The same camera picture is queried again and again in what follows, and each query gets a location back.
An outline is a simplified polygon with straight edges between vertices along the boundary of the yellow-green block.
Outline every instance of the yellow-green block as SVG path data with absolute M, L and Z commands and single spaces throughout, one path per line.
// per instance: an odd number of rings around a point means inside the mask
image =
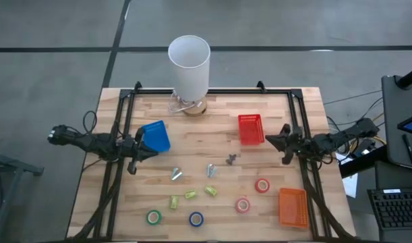
M 210 195 L 216 196 L 217 191 L 212 186 L 206 186 L 204 190 Z
M 170 197 L 170 209 L 176 209 L 178 203 L 179 203 L 179 196 Z
M 185 198 L 191 199 L 197 196 L 197 192 L 195 190 L 190 190 L 189 192 L 185 192 Z

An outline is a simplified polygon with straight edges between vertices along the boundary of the concrete floor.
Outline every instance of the concrete floor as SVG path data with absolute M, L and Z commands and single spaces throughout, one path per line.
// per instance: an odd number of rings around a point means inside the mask
M 111 47 L 123 0 L 0 0 L 0 47 Z M 120 45 L 167 46 L 197 34 L 214 46 L 412 45 L 411 0 L 132 0 Z M 63 239 L 84 153 L 47 142 L 58 124 L 81 128 L 95 110 L 109 53 L 0 53 L 0 153 L 45 167 L 24 176 L 4 242 Z M 412 70 L 412 51 L 213 52 L 211 86 L 319 86 L 325 103 L 380 89 Z M 119 53 L 110 87 L 170 86 L 165 53 Z M 326 105 L 336 122 L 359 118 L 377 92 Z M 381 106 L 368 117 L 382 112 Z M 366 188 L 350 199 L 357 234 L 375 227 Z

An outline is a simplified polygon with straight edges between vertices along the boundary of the blue basket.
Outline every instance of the blue basket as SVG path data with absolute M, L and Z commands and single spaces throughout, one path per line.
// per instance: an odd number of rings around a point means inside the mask
M 142 127 L 144 129 L 143 141 L 146 146 L 158 152 L 170 150 L 170 140 L 163 120 Z

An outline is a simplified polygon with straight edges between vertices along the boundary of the white paper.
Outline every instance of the white paper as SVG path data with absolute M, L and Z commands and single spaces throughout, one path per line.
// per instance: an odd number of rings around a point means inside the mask
M 351 158 L 346 158 L 345 159 L 345 157 L 346 157 L 345 155 L 341 155 L 341 154 L 336 153 L 336 158 L 338 160 L 342 160 L 341 165 L 345 164 L 346 162 L 352 161 Z M 345 189 L 345 194 L 347 196 L 355 198 L 355 195 L 357 194 L 357 179 L 358 179 L 358 176 L 359 176 L 359 174 L 356 173 L 354 175 L 351 175 L 347 178 L 342 179 L 343 187 Z

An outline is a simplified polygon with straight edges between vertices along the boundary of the wooden base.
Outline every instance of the wooden base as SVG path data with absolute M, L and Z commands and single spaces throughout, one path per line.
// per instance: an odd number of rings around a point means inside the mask
M 183 110 L 183 112 L 188 115 L 188 116 L 198 116 L 206 112 L 207 109 L 207 99 L 206 97 L 203 97 L 200 101 L 201 103 L 198 103 L 199 105 L 196 105 L 192 108 Z

